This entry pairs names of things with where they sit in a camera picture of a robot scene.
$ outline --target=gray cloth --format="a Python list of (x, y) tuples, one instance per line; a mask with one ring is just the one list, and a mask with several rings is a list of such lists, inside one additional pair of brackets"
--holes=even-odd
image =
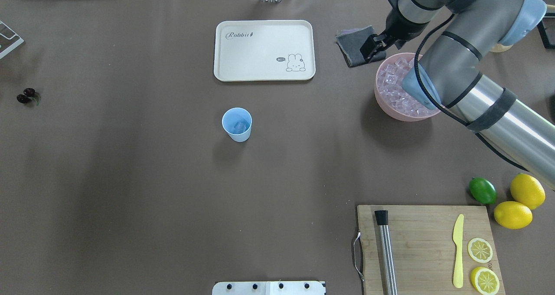
[[(337, 44), (341, 48), (343, 54), (345, 54), (349, 67), (360, 66), (368, 63), (360, 52), (360, 47), (364, 44), (364, 42), (366, 42), (371, 34), (374, 34), (374, 28), (372, 26), (368, 26), (366, 28), (341, 30), (341, 32), (335, 36)], [(376, 56), (374, 56), (372, 62), (383, 60), (385, 59), (385, 56), (385, 52), (379, 52)]]

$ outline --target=brown table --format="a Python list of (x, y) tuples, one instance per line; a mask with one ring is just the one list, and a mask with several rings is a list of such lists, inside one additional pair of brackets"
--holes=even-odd
[[(200, 295), (216, 281), (318, 279), (328, 294), (360, 294), (357, 204), (474, 205), (476, 176), (505, 200), (518, 169), (444, 115), (391, 119), (372, 91), (378, 64), (346, 66), (336, 32), (382, 30), (389, 10), (386, 0), (0, 0), (0, 19), (26, 40), (0, 60), (0, 293)], [(216, 25), (271, 19), (313, 25), (315, 77), (218, 81)], [(554, 62), (534, 31), (481, 66), (553, 121)], [(27, 87), (40, 106), (16, 101)], [(254, 119), (242, 144), (220, 122), (235, 106)], [(547, 193), (527, 228), (492, 221), (509, 294), (555, 289)]]

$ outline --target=bowl of ice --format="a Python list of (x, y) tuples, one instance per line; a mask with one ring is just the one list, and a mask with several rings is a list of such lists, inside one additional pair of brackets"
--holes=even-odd
[(401, 87), (414, 66), (414, 53), (403, 52), (385, 59), (376, 73), (374, 94), (381, 109), (399, 121), (421, 121), (440, 112), (428, 109)]

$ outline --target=robotic arm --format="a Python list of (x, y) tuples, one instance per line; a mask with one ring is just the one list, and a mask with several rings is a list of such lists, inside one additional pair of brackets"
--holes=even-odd
[(402, 83), (428, 108), (433, 101), (464, 121), (508, 158), (555, 190), (555, 126), (500, 87), (475, 66), (497, 43), (510, 46), (539, 23), (541, 0), (397, 0), (386, 28), (361, 47), (372, 57), (422, 33), (443, 6), (456, 16)]

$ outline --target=dark berry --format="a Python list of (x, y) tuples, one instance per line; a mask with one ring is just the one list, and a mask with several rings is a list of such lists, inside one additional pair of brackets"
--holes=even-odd
[(34, 97), (35, 90), (33, 88), (26, 88), (23, 91), (23, 94), (26, 95), (27, 97)]
[(17, 101), (20, 102), (20, 103), (25, 104), (27, 102), (30, 102), (31, 99), (26, 97), (25, 95), (17, 95)]

